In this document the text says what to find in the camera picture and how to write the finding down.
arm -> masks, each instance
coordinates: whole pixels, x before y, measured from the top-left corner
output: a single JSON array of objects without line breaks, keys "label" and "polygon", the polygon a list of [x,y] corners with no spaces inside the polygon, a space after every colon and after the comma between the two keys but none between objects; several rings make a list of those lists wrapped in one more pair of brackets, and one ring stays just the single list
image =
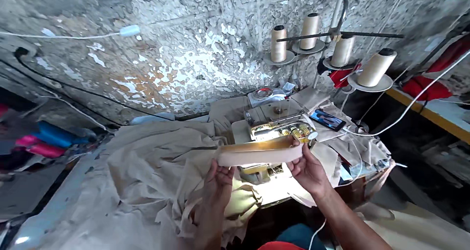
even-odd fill
[{"label": "arm", "polygon": [[203,187],[203,203],[200,225],[195,236],[196,250],[220,250],[224,210],[232,195],[232,179],[235,167],[217,165],[212,159]]},{"label": "arm", "polygon": [[299,184],[312,195],[341,247],[344,250],[391,250],[390,245],[344,203],[307,145],[303,146],[302,153],[302,157],[287,166]]}]

concrete wall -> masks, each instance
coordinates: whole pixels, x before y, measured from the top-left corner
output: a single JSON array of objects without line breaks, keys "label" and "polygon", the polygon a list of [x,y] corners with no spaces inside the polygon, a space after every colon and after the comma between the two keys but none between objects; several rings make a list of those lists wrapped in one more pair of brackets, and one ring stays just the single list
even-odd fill
[{"label": "concrete wall", "polygon": [[[377,39],[373,45],[373,38],[358,37],[356,57],[391,47],[399,52],[394,67],[416,63],[425,57],[425,47],[470,7],[470,0],[402,0],[387,20],[395,1],[350,0],[344,30],[376,32],[388,21],[383,32],[407,36],[401,41]],[[139,25],[141,34],[133,37],[27,39],[40,48],[38,57],[27,63],[147,112],[184,116],[208,111],[212,101],[276,85],[292,75],[301,86],[311,84],[319,54],[281,68],[265,65],[262,57],[270,48],[274,25],[285,25],[288,36],[295,36],[303,17],[318,12],[326,31],[334,4],[335,0],[0,0],[0,23],[15,33],[69,36],[102,35]],[[14,63],[5,50],[0,49],[0,57]],[[327,77],[320,79],[319,87],[333,91]],[[141,115],[66,91],[116,120]]]}]

phone screen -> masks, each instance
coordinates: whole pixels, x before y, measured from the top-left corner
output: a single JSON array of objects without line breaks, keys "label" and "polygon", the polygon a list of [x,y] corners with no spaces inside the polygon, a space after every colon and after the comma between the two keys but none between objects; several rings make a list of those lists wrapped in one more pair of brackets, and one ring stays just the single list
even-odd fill
[{"label": "phone screen", "polygon": [[315,110],[315,112],[310,115],[310,118],[320,123],[321,125],[331,128],[335,131],[339,131],[346,124],[345,121],[340,120],[337,117],[323,112],[319,109]]}]

hand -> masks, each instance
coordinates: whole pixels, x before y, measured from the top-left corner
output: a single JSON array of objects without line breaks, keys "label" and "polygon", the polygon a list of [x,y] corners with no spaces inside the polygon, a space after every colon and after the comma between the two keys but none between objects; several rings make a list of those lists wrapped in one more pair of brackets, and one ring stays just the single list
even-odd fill
[{"label": "hand", "polygon": [[228,169],[219,166],[217,160],[212,159],[211,168],[204,180],[204,204],[214,210],[225,210],[232,195],[232,179],[235,167]]},{"label": "hand", "polygon": [[287,162],[287,167],[297,182],[307,190],[314,199],[323,198],[333,189],[328,181],[325,169],[323,169],[320,161],[310,152],[307,144],[304,144],[302,147],[302,157]]}]

red shirt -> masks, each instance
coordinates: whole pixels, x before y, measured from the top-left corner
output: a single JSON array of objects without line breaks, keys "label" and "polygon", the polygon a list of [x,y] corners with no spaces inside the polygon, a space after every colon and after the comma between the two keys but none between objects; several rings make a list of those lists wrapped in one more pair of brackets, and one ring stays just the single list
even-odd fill
[{"label": "red shirt", "polygon": [[290,242],[270,241],[263,244],[258,250],[304,250]]}]

